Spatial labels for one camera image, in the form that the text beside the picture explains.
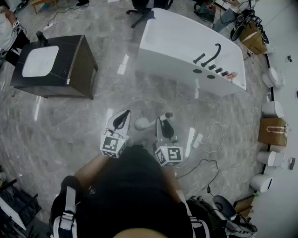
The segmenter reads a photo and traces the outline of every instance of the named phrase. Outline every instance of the faucet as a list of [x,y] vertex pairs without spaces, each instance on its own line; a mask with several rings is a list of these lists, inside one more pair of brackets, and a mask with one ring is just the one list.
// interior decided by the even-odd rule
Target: faucet
[[215,44],[216,46],[218,46],[218,51],[216,52],[216,54],[208,61],[206,61],[205,63],[202,63],[202,67],[204,68],[209,62],[211,62],[212,60],[214,60],[220,53],[221,49],[222,49],[222,46],[220,44]]
[[40,42],[40,46],[43,43],[43,46],[49,46],[49,41],[48,39],[43,35],[42,32],[37,31],[36,36],[38,38],[38,41]]

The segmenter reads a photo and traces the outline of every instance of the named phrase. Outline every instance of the white cable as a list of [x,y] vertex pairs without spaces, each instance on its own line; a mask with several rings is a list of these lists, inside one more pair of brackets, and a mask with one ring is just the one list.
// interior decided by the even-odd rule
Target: white cable
[[[181,96],[184,97],[186,100],[179,98],[178,95],[181,95]],[[177,97],[179,100],[181,100],[181,101],[187,102],[187,103],[189,104],[189,106],[190,106],[190,109],[192,110],[192,112],[193,112],[194,115],[195,115],[195,116],[194,116],[194,129],[195,129],[195,133],[194,133],[194,136],[192,137],[192,142],[193,142],[194,137],[195,137],[195,134],[196,134],[196,113],[195,113],[195,111],[192,109],[190,102],[192,102],[193,100],[196,100],[196,99],[188,100],[188,98],[186,98],[185,96],[183,96],[183,95],[180,94],[180,93],[177,93],[176,97]],[[215,101],[215,102],[218,102],[218,103],[222,104],[222,103],[224,102],[224,98],[225,98],[225,96],[223,97],[223,101],[222,101],[222,102],[218,102],[218,101],[216,101],[216,100],[212,100],[212,99],[210,99],[210,98],[208,98],[208,99],[211,100],[211,101]],[[222,139],[222,142],[220,143],[219,148],[218,148],[216,151],[207,151],[207,150],[205,150],[205,149],[202,148],[202,147],[197,148],[197,149],[195,149],[195,150],[192,150],[192,151],[190,152],[190,155],[188,156],[188,159],[187,159],[187,161],[186,161],[185,164],[183,164],[183,165],[180,166],[180,167],[175,166],[177,169],[180,169],[180,168],[182,168],[182,167],[184,167],[184,166],[187,165],[187,163],[188,163],[188,161],[190,160],[190,157],[191,157],[191,155],[192,155],[192,153],[193,153],[194,151],[197,151],[197,150],[200,150],[200,149],[204,150],[204,151],[207,152],[207,153],[213,153],[213,152],[218,152],[218,151],[219,151],[220,147],[222,146],[222,144],[223,144],[223,142],[224,142],[224,129],[223,129],[223,126],[222,126],[219,122],[213,122],[213,123],[211,124],[210,129],[209,129],[209,132],[208,132],[208,136],[207,136],[205,142],[204,142],[204,143],[203,143],[203,142],[200,142],[200,143],[204,145],[204,144],[207,142],[213,124],[219,124],[219,125],[221,126],[221,129],[222,129],[223,139]]]

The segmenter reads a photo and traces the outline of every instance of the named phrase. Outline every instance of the marble floor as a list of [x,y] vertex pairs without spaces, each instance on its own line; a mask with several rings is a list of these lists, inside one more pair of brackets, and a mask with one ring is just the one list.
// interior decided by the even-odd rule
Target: marble floor
[[[173,12],[192,18],[207,26],[193,13],[194,1],[174,0]],[[76,2],[60,0],[61,11],[68,6],[75,8]],[[99,65],[95,77],[94,100],[74,98],[45,99],[14,90],[9,86],[14,68],[5,63],[0,68],[0,164],[9,179],[18,178],[20,187],[28,193],[38,193],[42,211],[39,218],[48,221],[51,204],[60,190],[65,176],[90,161],[99,152],[101,133],[108,115],[124,109],[132,111],[132,122],[138,117],[154,120],[165,112],[173,112],[176,132],[186,147],[194,114],[187,102],[176,98],[181,93],[189,99],[195,91],[187,85],[171,79],[147,75],[135,71],[135,61],[145,23],[136,29],[130,25],[140,16],[127,15],[133,9],[131,2],[108,3],[105,0],[90,0],[88,7],[59,13],[52,28],[44,31],[47,38],[84,34]],[[43,31],[48,19],[54,17],[55,9],[41,9],[35,14],[31,6],[18,13],[18,20],[27,30],[31,41],[36,40],[37,30]],[[222,31],[226,37],[232,26]],[[246,48],[236,42],[246,57]],[[129,56],[123,75],[118,69],[124,56]],[[252,192],[251,178],[261,172],[262,165],[256,161],[261,148],[257,142],[261,104],[266,101],[268,88],[261,80],[261,73],[267,68],[263,55],[255,56],[255,62],[245,62],[247,90],[226,96],[224,100],[215,95],[200,92],[199,97],[208,96],[222,101],[208,99],[194,100],[196,131],[206,140],[212,122],[223,126],[224,140],[218,152],[206,153],[198,150],[189,158],[188,164],[177,169],[178,176],[189,172],[201,159],[215,159],[219,175],[210,184],[213,195],[220,194],[229,201]],[[149,141],[154,132],[129,131],[132,143],[143,138]],[[222,139],[221,128],[215,124],[203,148],[216,150]],[[216,175],[214,163],[203,161],[191,174],[179,179],[186,197],[201,195],[207,201],[207,184]]]

